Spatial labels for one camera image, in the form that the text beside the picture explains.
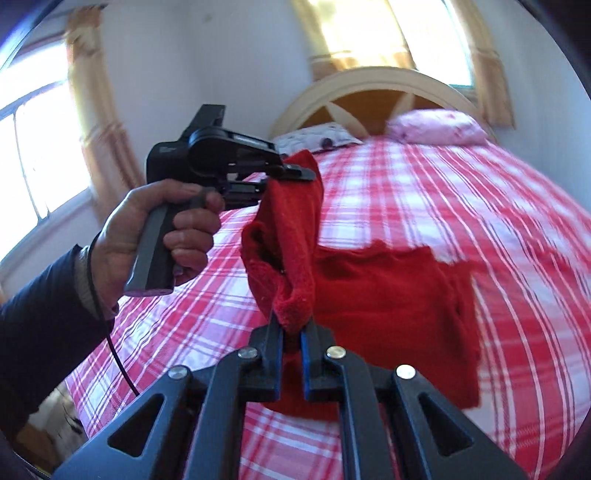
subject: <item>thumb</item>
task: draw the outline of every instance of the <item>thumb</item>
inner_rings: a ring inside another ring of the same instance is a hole
[[[149,212],[163,203],[182,203],[203,191],[201,185],[167,179],[155,181],[129,192],[126,201],[139,210]]]

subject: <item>metal screw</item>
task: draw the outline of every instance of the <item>metal screw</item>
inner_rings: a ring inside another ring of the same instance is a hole
[[[338,360],[339,358],[343,358],[345,355],[347,355],[347,350],[339,345],[333,345],[326,349],[326,356],[328,358],[336,358]]]
[[[256,348],[254,348],[253,346],[246,346],[246,347],[240,348],[240,350],[238,350],[238,357],[243,358],[243,359],[256,358],[257,355],[258,355],[258,350]]]
[[[173,380],[181,380],[189,374],[189,369],[183,365],[175,365],[168,370],[168,376]]]
[[[411,378],[414,378],[414,376],[417,374],[417,371],[414,369],[414,367],[411,367],[410,365],[398,365],[398,368],[396,369],[396,374],[400,378],[410,380]]]

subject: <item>white pillow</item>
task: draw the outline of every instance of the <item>white pillow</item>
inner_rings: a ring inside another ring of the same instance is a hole
[[[300,128],[299,130],[275,137],[272,142],[275,144],[275,149],[281,155],[288,157],[300,150],[321,152],[350,144],[363,144],[361,140],[355,138],[347,132],[345,127],[336,122]]]

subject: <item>black cable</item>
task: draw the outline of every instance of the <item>black cable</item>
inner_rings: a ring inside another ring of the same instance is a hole
[[[125,379],[125,381],[129,385],[129,388],[131,389],[131,391],[134,393],[134,395],[136,397],[139,397],[138,389],[135,388],[135,385],[131,381],[129,375],[127,374],[127,371],[125,370],[125,367],[123,366],[123,363],[121,363],[121,359],[119,359],[119,355],[117,355],[117,350],[115,350],[115,345],[113,345],[113,340],[111,339],[111,331],[110,331],[109,325],[105,319],[105,315],[103,314],[103,308],[100,303],[99,297],[96,294],[95,283],[92,280],[92,271],[90,269],[90,259],[92,258],[92,251],[95,248],[95,243],[98,240],[99,235],[97,235],[95,237],[95,239],[92,241],[92,243],[90,244],[90,247],[88,249],[88,257],[87,257],[87,261],[86,261],[86,275],[88,278],[88,286],[90,287],[92,301],[95,304],[95,310],[99,316],[99,320],[101,320],[103,322],[103,324],[105,325],[106,340],[107,340],[107,343],[109,344],[109,349],[111,350],[111,354],[113,355],[113,359],[115,360],[115,363],[119,367],[119,370],[121,371],[121,375],[123,375],[123,378]]]

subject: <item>hand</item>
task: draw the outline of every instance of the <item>hand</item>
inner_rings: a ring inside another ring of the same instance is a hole
[[[95,243],[90,265],[96,292],[105,307],[114,306],[123,295],[149,212],[165,202],[186,202],[201,190],[191,183],[158,181],[132,190],[115,209]],[[176,230],[164,236],[164,245],[182,267],[176,275],[177,285],[195,278],[207,266],[207,252],[213,247],[213,234],[220,229],[223,209],[222,196],[211,192],[206,208],[185,210],[174,217]]]

